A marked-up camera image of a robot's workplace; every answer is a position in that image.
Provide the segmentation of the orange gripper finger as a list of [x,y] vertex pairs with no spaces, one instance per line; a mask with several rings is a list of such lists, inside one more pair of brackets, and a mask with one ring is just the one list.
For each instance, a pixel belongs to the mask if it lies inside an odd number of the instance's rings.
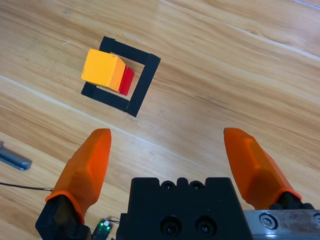
[[96,129],[67,161],[35,223],[43,240],[92,239],[85,215],[100,197],[111,144],[111,130]]
[[239,128],[224,129],[230,169],[242,198],[256,210],[313,210],[302,203],[273,158]]

